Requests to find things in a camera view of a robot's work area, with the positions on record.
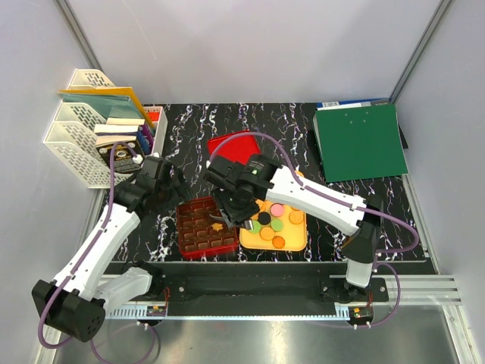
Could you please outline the metal tongs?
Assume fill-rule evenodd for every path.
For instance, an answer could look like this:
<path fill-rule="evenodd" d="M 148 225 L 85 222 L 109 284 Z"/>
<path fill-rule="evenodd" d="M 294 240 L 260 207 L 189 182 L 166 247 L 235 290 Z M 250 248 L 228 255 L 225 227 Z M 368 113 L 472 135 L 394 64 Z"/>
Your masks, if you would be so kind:
<path fill-rule="evenodd" d="M 209 217 L 218 223 L 225 224 L 228 228 L 242 228 L 251 231 L 254 227 L 254 223 L 250 219 L 238 221 L 225 214 L 221 216 L 210 214 Z"/>

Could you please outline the orange flower cookie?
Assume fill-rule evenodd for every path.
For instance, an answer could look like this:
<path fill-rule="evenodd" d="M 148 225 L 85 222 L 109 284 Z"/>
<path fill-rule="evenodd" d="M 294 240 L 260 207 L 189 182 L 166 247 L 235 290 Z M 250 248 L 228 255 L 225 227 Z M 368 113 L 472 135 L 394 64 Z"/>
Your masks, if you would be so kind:
<path fill-rule="evenodd" d="M 213 223 L 211 225 L 211 229 L 214 231 L 222 231 L 224 229 L 224 226 L 221 223 Z"/>

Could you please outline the red cookie box with tray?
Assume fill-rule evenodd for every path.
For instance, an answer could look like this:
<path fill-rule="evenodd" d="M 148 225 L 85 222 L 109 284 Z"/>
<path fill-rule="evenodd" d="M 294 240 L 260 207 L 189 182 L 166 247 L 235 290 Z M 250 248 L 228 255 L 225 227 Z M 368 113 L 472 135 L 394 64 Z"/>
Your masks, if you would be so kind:
<path fill-rule="evenodd" d="M 236 228 L 225 224 L 222 231 L 211 229 L 218 223 L 210 214 L 221 216 L 210 197 L 194 199 L 179 205 L 176 210 L 179 251 L 186 260 L 207 259 L 236 252 L 239 238 Z"/>

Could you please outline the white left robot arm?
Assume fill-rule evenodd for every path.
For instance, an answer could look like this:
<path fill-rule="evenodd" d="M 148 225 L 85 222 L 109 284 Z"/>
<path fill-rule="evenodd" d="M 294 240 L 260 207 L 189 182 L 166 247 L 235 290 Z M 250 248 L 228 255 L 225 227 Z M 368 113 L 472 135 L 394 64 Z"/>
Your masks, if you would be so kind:
<path fill-rule="evenodd" d="M 32 289 L 39 313 L 38 338 L 50 326 L 81 342 L 94 338 L 105 316 L 136 297 L 156 300 L 164 290 L 163 271 L 136 262 L 101 284 L 114 254 L 144 217 L 165 214 L 192 198 L 183 170 L 165 158 L 149 156 L 139 171 L 113 184 L 98 223 L 65 267 Z"/>

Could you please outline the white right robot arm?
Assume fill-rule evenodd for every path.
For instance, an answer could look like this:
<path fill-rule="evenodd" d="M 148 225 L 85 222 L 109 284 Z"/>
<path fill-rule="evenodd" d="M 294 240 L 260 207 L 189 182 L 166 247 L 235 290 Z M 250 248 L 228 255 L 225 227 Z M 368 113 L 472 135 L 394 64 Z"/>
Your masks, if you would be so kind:
<path fill-rule="evenodd" d="M 382 225 L 380 203 L 367 204 L 360 196 L 338 193 L 296 174 L 295 170 L 263 155 L 252 155 L 246 164 L 217 155 L 204 179 L 222 219 L 229 227 L 250 228 L 258 212 L 257 200 L 288 205 L 314 216 L 347 236 L 342 254 L 347 259 L 344 291 L 351 300 L 371 292 L 371 275 Z"/>

